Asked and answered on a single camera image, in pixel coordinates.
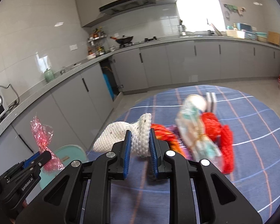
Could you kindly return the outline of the red mesh net bag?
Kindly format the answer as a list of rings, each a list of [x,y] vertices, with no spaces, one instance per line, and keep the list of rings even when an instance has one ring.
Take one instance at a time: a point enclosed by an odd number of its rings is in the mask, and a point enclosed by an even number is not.
[[[212,112],[201,114],[204,123],[206,135],[217,142],[223,155],[222,173],[230,174],[234,170],[234,152],[233,152],[233,132],[228,125],[222,125]]]

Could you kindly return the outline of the spice rack with bottles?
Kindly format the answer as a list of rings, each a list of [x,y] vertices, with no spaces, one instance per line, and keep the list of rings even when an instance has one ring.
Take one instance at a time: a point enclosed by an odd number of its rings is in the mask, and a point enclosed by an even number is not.
[[[97,57],[104,55],[106,50],[103,43],[106,38],[107,35],[103,31],[102,27],[95,28],[94,31],[89,34],[89,38],[87,40],[88,55],[96,54]]]

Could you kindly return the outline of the pink plastic wrapper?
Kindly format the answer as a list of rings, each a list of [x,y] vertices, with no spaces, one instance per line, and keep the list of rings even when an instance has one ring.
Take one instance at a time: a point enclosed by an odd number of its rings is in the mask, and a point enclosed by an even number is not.
[[[36,144],[39,148],[39,152],[43,153],[44,151],[48,151],[51,154],[51,159],[44,165],[44,172],[53,173],[62,171],[65,167],[62,161],[51,151],[49,148],[50,142],[53,137],[53,129],[49,125],[42,124],[35,115],[33,119],[30,121],[32,135],[36,141]]]

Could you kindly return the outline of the white bowl on counter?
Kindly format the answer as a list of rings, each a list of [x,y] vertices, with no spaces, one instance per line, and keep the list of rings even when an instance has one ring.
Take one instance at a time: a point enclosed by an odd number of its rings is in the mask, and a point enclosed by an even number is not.
[[[92,59],[95,59],[97,56],[96,56],[96,54],[89,54],[88,56],[87,56],[87,59],[88,60],[92,60]]]

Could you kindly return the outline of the white black sponge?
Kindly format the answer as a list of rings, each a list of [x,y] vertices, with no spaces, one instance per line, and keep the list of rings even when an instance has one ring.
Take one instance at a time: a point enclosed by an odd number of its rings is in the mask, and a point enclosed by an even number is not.
[[[215,93],[206,93],[206,112],[215,114],[217,111],[217,96]]]

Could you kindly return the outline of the wooden cutting board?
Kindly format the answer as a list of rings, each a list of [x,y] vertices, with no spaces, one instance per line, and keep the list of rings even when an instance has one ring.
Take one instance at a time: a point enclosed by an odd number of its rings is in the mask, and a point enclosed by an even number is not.
[[[280,46],[280,34],[273,31],[268,31],[267,42],[276,46]]]

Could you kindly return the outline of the blue dish rack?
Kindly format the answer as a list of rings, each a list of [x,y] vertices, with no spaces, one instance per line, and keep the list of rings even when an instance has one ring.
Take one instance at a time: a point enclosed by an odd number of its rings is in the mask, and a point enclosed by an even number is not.
[[[243,32],[245,39],[257,40],[257,35],[253,31],[252,26],[244,23],[237,23],[236,27],[239,31]]]

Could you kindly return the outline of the clear bag with green print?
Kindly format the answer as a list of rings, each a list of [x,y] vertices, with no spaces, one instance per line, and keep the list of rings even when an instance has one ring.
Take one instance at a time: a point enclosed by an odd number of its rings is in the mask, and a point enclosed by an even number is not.
[[[192,103],[184,100],[175,118],[176,126],[195,161],[208,159],[222,170],[223,155],[219,147],[206,135],[202,113]]]

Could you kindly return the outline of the black wok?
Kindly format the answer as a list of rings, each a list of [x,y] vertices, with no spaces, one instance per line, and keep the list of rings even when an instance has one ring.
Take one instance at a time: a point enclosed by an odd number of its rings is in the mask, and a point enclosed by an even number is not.
[[[116,38],[113,36],[110,36],[111,39],[115,40],[116,43],[119,44],[119,48],[124,48],[126,45],[131,45],[133,36],[122,36],[121,38]]]

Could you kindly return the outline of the purple snack wrapper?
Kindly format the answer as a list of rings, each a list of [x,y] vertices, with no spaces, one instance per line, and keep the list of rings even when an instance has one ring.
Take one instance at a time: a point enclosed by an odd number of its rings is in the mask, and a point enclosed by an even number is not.
[[[169,131],[172,131],[178,140],[178,144],[181,148],[181,152],[184,154],[185,158],[188,160],[193,161],[193,156],[191,151],[187,148],[187,146],[185,145],[185,143],[183,142],[183,139],[181,138],[180,132],[178,130],[178,127],[176,125],[171,125],[167,128]]]

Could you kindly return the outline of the grey base cabinets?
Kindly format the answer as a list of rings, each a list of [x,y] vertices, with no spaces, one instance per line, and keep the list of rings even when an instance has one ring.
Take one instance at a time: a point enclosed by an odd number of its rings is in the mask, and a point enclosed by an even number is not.
[[[155,41],[115,51],[60,75],[7,115],[0,123],[0,174],[38,151],[30,128],[34,116],[52,127],[51,150],[91,147],[115,108],[103,60],[111,64],[122,94],[280,74],[280,48],[243,39]]]

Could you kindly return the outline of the blue plaid tablecloth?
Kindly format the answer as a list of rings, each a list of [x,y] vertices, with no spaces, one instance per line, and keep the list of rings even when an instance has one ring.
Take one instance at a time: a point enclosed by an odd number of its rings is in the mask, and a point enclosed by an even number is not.
[[[112,223],[168,223],[169,180],[153,175],[148,130],[185,158],[207,158],[267,222],[280,206],[280,119],[247,93],[187,86],[135,103],[106,125],[88,154],[94,160],[132,132],[127,180],[112,183]]]

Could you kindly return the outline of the orange snack wrapper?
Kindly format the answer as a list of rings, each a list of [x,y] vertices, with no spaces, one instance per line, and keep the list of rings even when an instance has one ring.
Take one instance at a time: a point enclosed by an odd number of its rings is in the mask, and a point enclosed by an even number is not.
[[[182,156],[186,157],[187,155],[180,147],[177,135],[168,130],[165,126],[161,124],[151,124],[151,128],[155,131],[156,138],[168,143],[169,149],[175,152],[180,153]]]

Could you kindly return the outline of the black range hood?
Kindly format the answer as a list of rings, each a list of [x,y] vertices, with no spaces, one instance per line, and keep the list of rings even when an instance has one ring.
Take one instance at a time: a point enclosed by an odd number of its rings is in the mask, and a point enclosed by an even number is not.
[[[129,12],[140,7],[153,5],[156,0],[116,0],[99,7],[99,11],[108,16],[115,16],[124,12]]]

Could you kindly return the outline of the green ceramic jar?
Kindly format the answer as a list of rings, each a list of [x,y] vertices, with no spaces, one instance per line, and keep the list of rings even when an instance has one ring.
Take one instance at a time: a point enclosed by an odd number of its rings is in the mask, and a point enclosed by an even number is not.
[[[44,75],[44,78],[45,78],[45,81],[47,83],[51,82],[52,80],[55,79],[55,75],[53,73],[53,71],[49,68],[47,68],[44,72],[43,72],[43,75]]]

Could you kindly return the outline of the white paper cup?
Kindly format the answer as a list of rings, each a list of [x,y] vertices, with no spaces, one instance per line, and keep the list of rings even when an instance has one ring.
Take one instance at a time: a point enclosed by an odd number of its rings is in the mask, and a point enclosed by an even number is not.
[[[205,112],[207,109],[207,101],[201,95],[188,95],[185,101],[192,103],[201,112]]]

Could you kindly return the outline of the teal trash bin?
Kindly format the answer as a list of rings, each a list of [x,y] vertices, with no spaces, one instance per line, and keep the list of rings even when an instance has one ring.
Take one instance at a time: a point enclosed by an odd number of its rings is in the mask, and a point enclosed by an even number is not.
[[[80,160],[82,163],[88,161],[86,152],[78,145],[63,146],[54,151],[54,154],[59,157],[64,167],[74,160]],[[46,172],[41,169],[41,180],[39,182],[40,189],[43,190],[59,173],[60,170]]]

